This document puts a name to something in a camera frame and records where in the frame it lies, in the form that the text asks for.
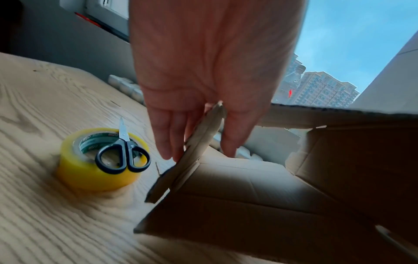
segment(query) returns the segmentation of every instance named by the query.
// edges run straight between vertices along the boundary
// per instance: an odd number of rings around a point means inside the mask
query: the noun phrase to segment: cardboard box
[[[283,263],[414,263],[377,232],[418,243],[418,115],[272,105],[262,126],[313,128],[286,168],[202,153],[225,116],[215,106],[146,201],[135,233]]]

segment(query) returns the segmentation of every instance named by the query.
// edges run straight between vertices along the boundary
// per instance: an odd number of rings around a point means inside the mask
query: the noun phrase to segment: wood grain surface
[[[269,263],[134,236],[153,207],[143,201],[158,176],[155,166],[134,184],[99,194],[71,190],[54,177],[66,136],[117,127],[120,117],[149,144],[160,170],[172,165],[158,155],[146,108],[116,89],[78,69],[0,54],[0,101],[0,263]]]

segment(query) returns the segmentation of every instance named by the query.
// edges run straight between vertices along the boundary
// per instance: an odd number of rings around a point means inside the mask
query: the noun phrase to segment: tape roll
[[[68,136],[61,144],[61,158],[56,176],[66,185],[91,191],[116,190],[133,183],[141,173],[125,170],[121,174],[107,174],[101,171],[94,158],[86,155],[89,151],[98,150],[115,142],[118,129],[91,128],[78,131]],[[148,145],[139,137],[129,133],[129,137],[137,145],[149,152]],[[135,166],[144,166],[147,159],[137,156]]]

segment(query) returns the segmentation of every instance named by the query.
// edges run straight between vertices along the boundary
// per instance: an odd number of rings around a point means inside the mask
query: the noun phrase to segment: sky
[[[295,54],[362,92],[416,31],[418,0],[310,0]]]

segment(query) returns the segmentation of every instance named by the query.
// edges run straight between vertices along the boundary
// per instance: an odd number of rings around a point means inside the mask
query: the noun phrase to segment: scissors
[[[102,161],[101,157],[103,156],[103,154],[110,150],[118,151],[120,167],[111,167]],[[147,159],[147,164],[145,164],[142,167],[135,166],[134,158],[137,155],[134,155],[134,151],[139,152],[140,156],[144,155]],[[134,141],[132,141],[129,138],[128,131],[126,130],[126,126],[123,123],[122,118],[119,123],[119,139],[116,140],[114,143],[102,147],[97,152],[94,161],[96,162],[96,165],[97,167],[99,167],[99,169],[109,174],[120,174],[125,171],[126,167],[131,172],[142,172],[148,169],[149,165],[151,164],[151,158],[149,156],[149,153],[143,148],[139,147]]]

